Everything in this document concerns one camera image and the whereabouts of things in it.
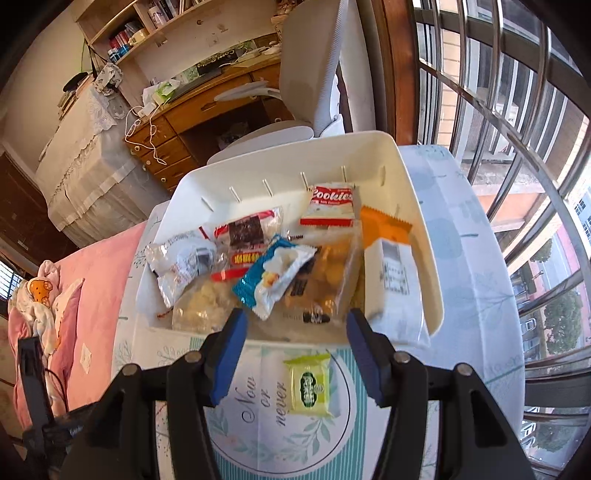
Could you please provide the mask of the small pale cracker bag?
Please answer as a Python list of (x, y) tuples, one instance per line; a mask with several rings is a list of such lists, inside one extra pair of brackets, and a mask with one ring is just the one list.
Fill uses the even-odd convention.
[(239, 306), (235, 283), (202, 279), (190, 286), (173, 308), (171, 328), (208, 335), (220, 331), (231, 311)]

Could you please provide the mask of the orange white wafer pack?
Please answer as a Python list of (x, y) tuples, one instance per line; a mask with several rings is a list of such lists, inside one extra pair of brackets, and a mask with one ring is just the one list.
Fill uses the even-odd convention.
[(365, 261), (365, 316), (372, 329), (397, 345), (431, 344), (424, 317), (412, 225), (363, 206), (360, 219)]

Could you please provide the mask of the green candy pack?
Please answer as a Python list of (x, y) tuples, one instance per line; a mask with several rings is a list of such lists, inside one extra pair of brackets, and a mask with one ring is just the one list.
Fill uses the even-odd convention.
[(283, 365), (287, 372), (288, 413), (325, 418), (341, 415), (331, 354), (300, 356), (284, 360)]

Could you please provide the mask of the orange puff snack bag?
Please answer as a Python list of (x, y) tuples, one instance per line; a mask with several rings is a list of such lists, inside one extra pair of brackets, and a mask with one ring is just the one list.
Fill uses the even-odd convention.
[(311, 229), (294, 237), (315, 249), (298, 270), (280, 301), (281, 313), (308, 325), (336, 325), (344, 320), (359, 279), (363, 239), (359, 223), (351, 227)]

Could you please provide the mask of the blue popcorn snack pack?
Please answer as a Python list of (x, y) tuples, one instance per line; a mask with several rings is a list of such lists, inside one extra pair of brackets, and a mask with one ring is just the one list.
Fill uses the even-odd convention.
[(274, 235), (266, 251), (236, 282), (232, 292), (260, 320), (266, 321), (298, 271), (315, 253), (315, 247), (296, 244)]

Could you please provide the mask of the grey printed snack bag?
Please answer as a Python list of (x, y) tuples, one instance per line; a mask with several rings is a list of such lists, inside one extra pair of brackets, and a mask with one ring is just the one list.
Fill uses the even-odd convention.
[(216, 245), (200, 230), (191, 230), (163, 243), (150, 243), (144, 251), (163, 303), (170, 309), (195, 278), (211, 271)]

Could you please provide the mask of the white plastic storage bin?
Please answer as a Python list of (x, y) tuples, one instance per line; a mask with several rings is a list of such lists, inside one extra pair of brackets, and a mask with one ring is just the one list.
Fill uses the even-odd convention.
[(434, 250), (401, 151), (384, 132), (290, 143), (193, 170), (177, 185), (154, 241), (273, 207), (283, 210), (284, 227), (294, 227), (308, 207), (312, 186), (342, 181), (355, 187), (356, 206), (411, 224), (424, 316), (436, 335), (444, 323), (444, 303)]

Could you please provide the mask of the red white cookies pack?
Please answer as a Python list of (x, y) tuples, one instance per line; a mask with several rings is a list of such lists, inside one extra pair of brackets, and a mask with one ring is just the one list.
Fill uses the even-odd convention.
[(329, 182), (312, 188), (308, 208), (300, 224), (314, 227), (352, 227), (355, 221), (353, 185)]

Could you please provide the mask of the red snack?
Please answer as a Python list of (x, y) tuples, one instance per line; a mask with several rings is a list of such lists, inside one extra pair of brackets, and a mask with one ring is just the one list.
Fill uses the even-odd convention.
[(216, 250), (211, 267), (214, 282), (235, 280), (243, 275), (266, 251), (270, 240), (281, 233), (283, 208), (252, 213), (242, 218), (214, 225), (200, 226), (204, 238), (214, 242)]

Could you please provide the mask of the tree pattern tablecloth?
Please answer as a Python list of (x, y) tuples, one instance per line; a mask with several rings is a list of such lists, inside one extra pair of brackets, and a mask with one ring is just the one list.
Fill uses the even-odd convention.
[[(404, 146), (439, 272), (444, 323), (426, 364), (472, 365), (510, 426), (523, 419), (525, 367), (519, 317), (505, 261), (486, 214), (456, 159), (441, 146)], [(373, 402), (367, 435), (380, 446), (388, 411)]]

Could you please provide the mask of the cartoon baby clothes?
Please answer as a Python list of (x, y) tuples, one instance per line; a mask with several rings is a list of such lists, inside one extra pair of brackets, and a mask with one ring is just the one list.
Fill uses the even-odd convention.
[(36, 277), (23, 281), (9, 301), (9, 313), (18, 312), (25, 331), (38, 336), (46, 356), (72, 342), (84, 278), (60, 285), (60, 270), (50, 260), (39, 267)]

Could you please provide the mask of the pink bed blanket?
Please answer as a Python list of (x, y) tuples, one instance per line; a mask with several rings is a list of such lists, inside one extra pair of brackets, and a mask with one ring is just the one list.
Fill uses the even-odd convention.
[(97, 401), (110, 383), (119, 309), (145, 226), (133, 226), (56, 264), (65, 307), (47, 372), (56, 416)]

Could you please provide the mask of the wooden desk with drawers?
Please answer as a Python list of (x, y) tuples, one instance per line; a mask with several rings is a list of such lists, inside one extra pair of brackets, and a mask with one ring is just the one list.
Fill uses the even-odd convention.
[(263, 126), (290, 120), (283, 102), (247, 97), (217, 102), (226, 90), (253, 81), (279, 86), (280, 56), (260, 56), (225, 71), (158, 109), (129, 128), (125, 143), (140, 166), (171, 193), (181, 178), (202, 167), (215, 153)]

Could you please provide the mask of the grey office chair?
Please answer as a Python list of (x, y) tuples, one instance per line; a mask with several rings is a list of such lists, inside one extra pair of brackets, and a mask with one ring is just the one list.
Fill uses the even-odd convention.
[(273, 97), (293, 118), (249, 133), (207, 160), (222, 160), (287, 143), (374, 130), (377, 126), (370, 61), (355, 1), (304, 1), (283, 22), (280, 83), (250, 82), (216, 102)]

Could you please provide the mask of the wooden bookshelf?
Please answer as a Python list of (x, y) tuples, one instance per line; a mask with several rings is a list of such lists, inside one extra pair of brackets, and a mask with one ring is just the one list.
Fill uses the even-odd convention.
[(74, 1), (68, 7), (88, 45), (103, 58), (117, 34), (135, 21), (147, 31), (116, 62), (123, 73), (119, 91), (131, 106), (142, 104), (152, 80), (167, 80), (218, 52), (273, 35), (273, 0), (191, 1), (163, 25), (149, 13), (156, 1)]

